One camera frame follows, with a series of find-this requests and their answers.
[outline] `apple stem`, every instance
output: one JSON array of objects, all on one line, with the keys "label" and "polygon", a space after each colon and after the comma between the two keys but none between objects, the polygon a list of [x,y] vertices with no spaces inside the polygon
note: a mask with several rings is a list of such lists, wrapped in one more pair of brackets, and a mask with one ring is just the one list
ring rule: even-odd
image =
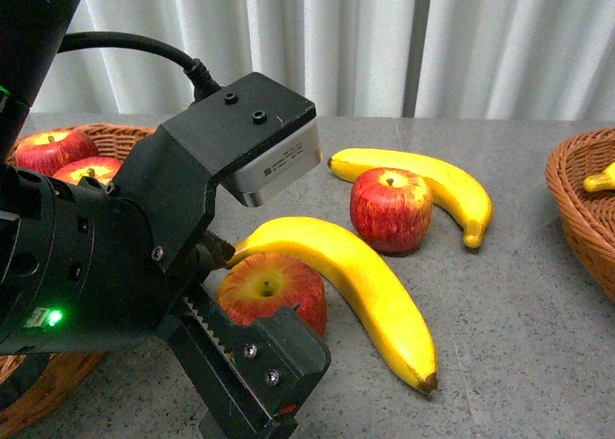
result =
[{"label": "apple stem", "polygon": [[266,280],[263,283],[263,287],[262,287],[262,296],[263,297],[270,297],[273,295],[273,287],[271,286],[271,284],[269,283],[269,280]]}]

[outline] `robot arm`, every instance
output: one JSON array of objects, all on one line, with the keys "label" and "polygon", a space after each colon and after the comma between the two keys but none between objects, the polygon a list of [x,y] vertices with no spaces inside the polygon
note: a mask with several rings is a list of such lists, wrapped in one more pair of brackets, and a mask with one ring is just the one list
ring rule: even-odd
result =
[{"label": "robot arm", "polygon": [[[79,1],[0,0],[2,162]],[[321,158],[316,112],[256,73],[216,90],[139,141],[106,187],[1,164],[0,354],[156,335],[207,404],[208,437],[284,438],[327,347],[290,308],[233,324],[202,282],[234,253],[208,231],[217,186],[256,206],[300,178]]]}]

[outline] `fake fruit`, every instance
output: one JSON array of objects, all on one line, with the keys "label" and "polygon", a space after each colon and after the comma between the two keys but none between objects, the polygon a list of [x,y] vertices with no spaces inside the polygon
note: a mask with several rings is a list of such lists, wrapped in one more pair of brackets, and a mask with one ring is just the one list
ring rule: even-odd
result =
[{"label": "fake fruit", "polygon": [[79,184],[82,177],[91,177],[102,184],[107,184],[113,179],[122,163],[119,159],[106,157],[80,159],[62,167],[53,177],[72,184]]},{"label": "fake fruit", "polygon": [[98,156],[98,148],[79,129],[52,130],[22,138],[14,156],[18,167],[52,177],[70,162]]},{"label": "fake fruit", "polygon": [[403,151],[348,148],[332,156],[328,166],[348,182],[377,167],[401,168],[420,175],[431,189],[433,203],[453,216],[463,228],[463,243],[472,249],[482,243],[493,217],[491,198],[482,185],[444,160]]},{"label": "fake fruit", "polygon": [[231,264],[258,252],[290,254],[316,269],[351,306],[390,369],[423,393],[437,390],[435,345],[421,312],[357,235],[317,218],[276,218],[235,245]]},{"label": "fake fruit", "polygon": [[379,252],[400,254],[418,247],[432,212],[430,187],[406,170],[372,168],[353,184],[350,219],[362,239]]},{"label": "fake fruit", "polygon": [[615,189],[615,162],[608,165],[602,172],[585,178],[583,188],[587,192]]},{"label": "fake fruit", "polygon": [[218,303],[237,324],[273,316],[280,306],[298,305],[297,314],[320,336],[327,326],[325,284],[317,271],[299,258],[257,253],[241,260],[222,280]]}]

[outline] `green led light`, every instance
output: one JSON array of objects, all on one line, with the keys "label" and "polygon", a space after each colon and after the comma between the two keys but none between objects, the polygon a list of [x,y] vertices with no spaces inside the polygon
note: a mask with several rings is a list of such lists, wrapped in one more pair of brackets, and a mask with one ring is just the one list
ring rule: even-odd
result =
[{"label": "green led light", "polygon": [[53,327],[62,320],[62,317],[62,312],[59,309],[52,309],[47,316],[47,324],[49,324],[49,327]]}]

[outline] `cable connector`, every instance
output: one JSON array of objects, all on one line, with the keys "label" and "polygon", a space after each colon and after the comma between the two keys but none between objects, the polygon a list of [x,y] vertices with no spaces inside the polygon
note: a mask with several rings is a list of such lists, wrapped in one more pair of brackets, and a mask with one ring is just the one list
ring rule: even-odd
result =
[{"label": "cable connector", "polygon": [[191,69],[184,69],[185,75],[194,85],[194,101],[199,102],[222,87],[211,77],[205,65],[195,58]]}]

